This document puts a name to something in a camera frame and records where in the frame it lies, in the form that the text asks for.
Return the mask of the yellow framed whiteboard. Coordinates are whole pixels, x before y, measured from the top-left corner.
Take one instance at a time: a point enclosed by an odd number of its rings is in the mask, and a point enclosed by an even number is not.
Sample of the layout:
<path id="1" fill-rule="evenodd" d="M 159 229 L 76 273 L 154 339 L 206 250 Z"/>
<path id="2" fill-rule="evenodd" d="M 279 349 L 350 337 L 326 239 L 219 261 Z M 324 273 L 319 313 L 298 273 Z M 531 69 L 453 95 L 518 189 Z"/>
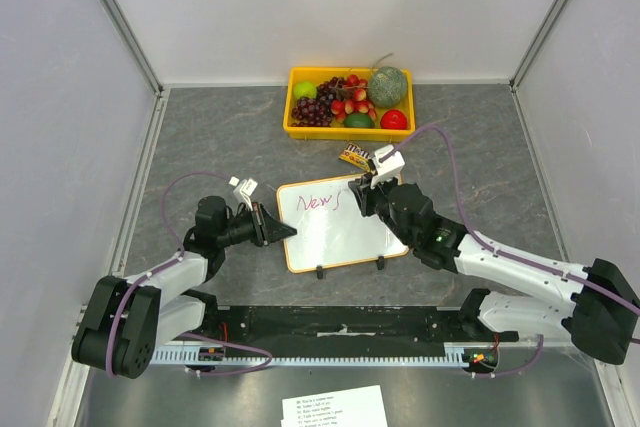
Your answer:
<path id="1" fill-rule="evenodd" d="M 284 240 L 290 272 L 326 270 L 408 253 L 378 217 L 361 215 L 348 186 L 358 178 L 352 174 L 278 188 L 280 220 L 297 230 Z"/>

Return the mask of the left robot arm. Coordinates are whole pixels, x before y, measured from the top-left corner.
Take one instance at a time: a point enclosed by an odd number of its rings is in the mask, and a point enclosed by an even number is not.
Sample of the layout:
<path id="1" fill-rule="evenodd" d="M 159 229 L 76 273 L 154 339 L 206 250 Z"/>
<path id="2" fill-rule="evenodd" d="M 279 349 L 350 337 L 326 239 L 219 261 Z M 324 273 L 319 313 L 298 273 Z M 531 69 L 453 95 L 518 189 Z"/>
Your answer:
<path id="1" fill-rule="evenodd" d="M 225 249 L 249 242 L 266 247 L 297 234 L 259 202 L 233 211 L 218 196 L 198 202 L 183 248 L 142 274 L 101 278 L 90 297 L 71 346 L 74 362 L 112 376 L 138 378 L 156 349 L 190 333 L 208 340 L 219 329 L 213 300 L 194 289 L 211 280 L 225 261 Z"/>

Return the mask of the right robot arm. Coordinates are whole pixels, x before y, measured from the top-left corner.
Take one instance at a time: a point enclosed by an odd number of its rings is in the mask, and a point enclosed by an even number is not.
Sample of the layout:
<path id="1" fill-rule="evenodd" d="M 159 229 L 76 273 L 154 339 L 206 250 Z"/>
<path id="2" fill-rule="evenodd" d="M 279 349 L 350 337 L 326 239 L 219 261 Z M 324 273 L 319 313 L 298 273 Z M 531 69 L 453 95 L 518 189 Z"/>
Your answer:
<path id="1" fill-rule="evenodd" d="M 420 262 L 434 270 L 483 278 L 522 293 L 511 298 L 477 290 L 458 315 L 458 328 L 477 341 L 490 332 L 570 341 L 590 357 L 624 363 L 639 317 L 639 297 L 612 262 L 554 261 L 506 249 L 437 214 L 415 184 L 372 174 L 350 182 L 364 217 L 378 217 Z"/>

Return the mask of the yellow candy packet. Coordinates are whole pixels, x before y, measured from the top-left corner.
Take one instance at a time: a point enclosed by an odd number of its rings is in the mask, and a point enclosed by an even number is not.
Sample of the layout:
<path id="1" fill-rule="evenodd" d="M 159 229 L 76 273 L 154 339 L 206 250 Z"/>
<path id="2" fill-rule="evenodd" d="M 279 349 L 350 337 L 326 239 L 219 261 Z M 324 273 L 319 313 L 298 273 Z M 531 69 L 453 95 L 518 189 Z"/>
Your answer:
<path id="1" fill-rule="evenodd" d="M 371 154 L 354 143 L 349 143 L 342 150 L 339 159 L 365 172 L 370 171 L 369 161 L 371 160 Z"/>

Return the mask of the red tomato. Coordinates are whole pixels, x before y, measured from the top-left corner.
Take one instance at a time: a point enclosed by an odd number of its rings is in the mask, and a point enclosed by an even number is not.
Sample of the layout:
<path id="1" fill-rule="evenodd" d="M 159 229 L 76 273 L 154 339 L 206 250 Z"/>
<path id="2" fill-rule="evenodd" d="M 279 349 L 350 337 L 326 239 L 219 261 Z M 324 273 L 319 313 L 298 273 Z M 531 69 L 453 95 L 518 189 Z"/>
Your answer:
<path id="1" fill-rule="evenodd" d="M 380 118 L 380 127 L 386 130 L 406 130 L 408 128 L 408 120 L 402 111 L 390 109 Z"/>

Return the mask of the yellow plastic tray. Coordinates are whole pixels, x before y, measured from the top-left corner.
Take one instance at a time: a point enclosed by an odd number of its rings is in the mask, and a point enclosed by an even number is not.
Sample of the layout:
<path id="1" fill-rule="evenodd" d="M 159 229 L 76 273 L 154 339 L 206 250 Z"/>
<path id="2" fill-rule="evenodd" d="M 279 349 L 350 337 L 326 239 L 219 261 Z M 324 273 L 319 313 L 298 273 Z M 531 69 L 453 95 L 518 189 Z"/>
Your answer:
<path id="1" fill-rule="evenodd" d="M 302 81 L 312 81 L 318 85 L 321 81 L 329 81 L 334 76 L 347 77 L 357 75 L 359 78 L 370 79 L 373 72 L 369 68 L 347 67 L 293 67 L 289 73 L 289 82 L 284 107 L 284 117 L 282 126 L 284 131 L 293 139 L 302 140 L 366 140 L 378 142 L 399 142 L 405 139 L 416 129 L 416 114 L 414 108 L 414 97 L 412 87 L 412 73 L 410 70 L 402 69 L 407 78 L 408 89 L 404 98 L 394 106 L 394 109 L 401 112 L 406 118 L 406 127 L 403 129 L 387 129 L 380 126 L 380 119 L 385 115 L 386 110 L 376 108 L 376 119 L 374 127 L 345 127 L 343 123 L 332 120 L 329 126 L 294 126 L 298 121 L 293 116 L 295 107 L 294 85 Z"/>

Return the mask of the green avocado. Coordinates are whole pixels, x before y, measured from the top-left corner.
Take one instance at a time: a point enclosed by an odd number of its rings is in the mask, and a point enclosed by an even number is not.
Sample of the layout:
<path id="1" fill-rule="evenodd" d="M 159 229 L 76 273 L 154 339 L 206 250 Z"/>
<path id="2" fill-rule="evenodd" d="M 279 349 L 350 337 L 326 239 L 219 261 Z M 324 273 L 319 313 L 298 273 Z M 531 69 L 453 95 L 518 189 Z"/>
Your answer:
<path id="1" fill-rule="evenodd" d="M 375 127 L 375 121 L 368 114 L 351 113 L 345 117 L 343 125 L 346 128 L 372 129 Z"/>

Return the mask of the dark purple grape bunch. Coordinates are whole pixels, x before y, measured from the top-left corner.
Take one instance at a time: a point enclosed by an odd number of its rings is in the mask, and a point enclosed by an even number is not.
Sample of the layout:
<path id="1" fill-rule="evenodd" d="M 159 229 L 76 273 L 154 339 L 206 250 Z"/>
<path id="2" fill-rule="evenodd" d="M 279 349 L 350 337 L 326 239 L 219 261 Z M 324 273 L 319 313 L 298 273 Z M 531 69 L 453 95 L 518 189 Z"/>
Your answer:
<path id="1" fill-rule="evenodd" d="M 293 95 L 294 105 L 290 114 L 293 127 L 331 126 L 335 119 L 330 111 L 332 95 L 329 93 L 328 84 L 331 79 L 315 84 L 317 88 L 315 99 L 302 98 L 296 100 Z"/>

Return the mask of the red grape bunch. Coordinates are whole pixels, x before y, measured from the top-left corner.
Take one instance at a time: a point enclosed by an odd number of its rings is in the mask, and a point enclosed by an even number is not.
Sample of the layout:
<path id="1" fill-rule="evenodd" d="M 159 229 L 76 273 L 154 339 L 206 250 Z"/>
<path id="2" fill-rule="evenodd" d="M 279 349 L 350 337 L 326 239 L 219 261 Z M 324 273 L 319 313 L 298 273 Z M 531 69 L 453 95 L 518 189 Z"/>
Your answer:
<path id="1" fill-rule="evenodd" d="M 376 121 L 377 113 L 367 94 L 366 79 L 349 74 L 332 78 L 328 87 L 332 95 L 330 111 L 339 124 L 343 125 L 345 117 L 351 113 L 365 113 Z"/>

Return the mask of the green netted melon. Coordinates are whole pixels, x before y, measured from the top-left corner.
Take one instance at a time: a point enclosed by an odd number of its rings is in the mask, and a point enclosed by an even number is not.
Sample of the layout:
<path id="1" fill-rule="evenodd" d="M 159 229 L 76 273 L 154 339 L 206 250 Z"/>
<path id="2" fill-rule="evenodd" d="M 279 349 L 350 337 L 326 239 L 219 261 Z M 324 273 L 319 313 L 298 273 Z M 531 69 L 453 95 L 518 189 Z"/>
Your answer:
<path id="1" fill-rule="evenodd" d="M 368 81 L 368 97 L 380 108 L 396 106 L 406 97 L 409 89 L 407 76 L 401 69 L 384 65 L 384 61 L 391 56 L 392 53 L 386 54 L 374 63 Z"/>

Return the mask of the green apple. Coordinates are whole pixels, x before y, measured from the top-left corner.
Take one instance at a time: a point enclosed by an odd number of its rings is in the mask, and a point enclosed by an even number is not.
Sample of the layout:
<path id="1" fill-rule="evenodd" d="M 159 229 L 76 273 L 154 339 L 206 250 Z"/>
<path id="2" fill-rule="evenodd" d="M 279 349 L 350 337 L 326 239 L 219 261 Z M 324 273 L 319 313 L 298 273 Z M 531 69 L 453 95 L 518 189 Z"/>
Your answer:
<path id="1" fill-rule="evenodd" d="M 293 86 L 293 95 L 296 100 L 302 98 L 315 99 L 317 96 L 316 85 L 311 81 L 297 82 Z"/>

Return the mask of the white printed paper sheet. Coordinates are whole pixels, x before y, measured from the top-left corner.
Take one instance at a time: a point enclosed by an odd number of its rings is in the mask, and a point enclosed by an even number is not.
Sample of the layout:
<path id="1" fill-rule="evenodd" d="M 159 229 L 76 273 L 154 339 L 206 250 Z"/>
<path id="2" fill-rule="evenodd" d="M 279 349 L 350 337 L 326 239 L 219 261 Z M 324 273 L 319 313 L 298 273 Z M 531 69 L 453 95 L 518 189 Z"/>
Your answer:
<path id="1" fill-rule="evenodd" d="M 284 399 L 282 410 L 282 426 L 388 426 L 379 385 Z"/>

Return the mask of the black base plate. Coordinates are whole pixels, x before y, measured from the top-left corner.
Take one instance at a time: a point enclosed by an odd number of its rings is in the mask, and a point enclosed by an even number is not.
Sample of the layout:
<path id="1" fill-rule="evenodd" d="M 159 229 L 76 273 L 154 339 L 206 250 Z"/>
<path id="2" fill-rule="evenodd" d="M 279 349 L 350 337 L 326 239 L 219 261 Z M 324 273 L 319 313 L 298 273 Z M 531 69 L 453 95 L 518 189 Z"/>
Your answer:
<path id="1" fill-rule="evenodd" d="M 205 312 L 198 334 L 277 358 L 436 357 L 446 343 L 516 342 L 458 309 L 401 306 L 230 306 Z"/>

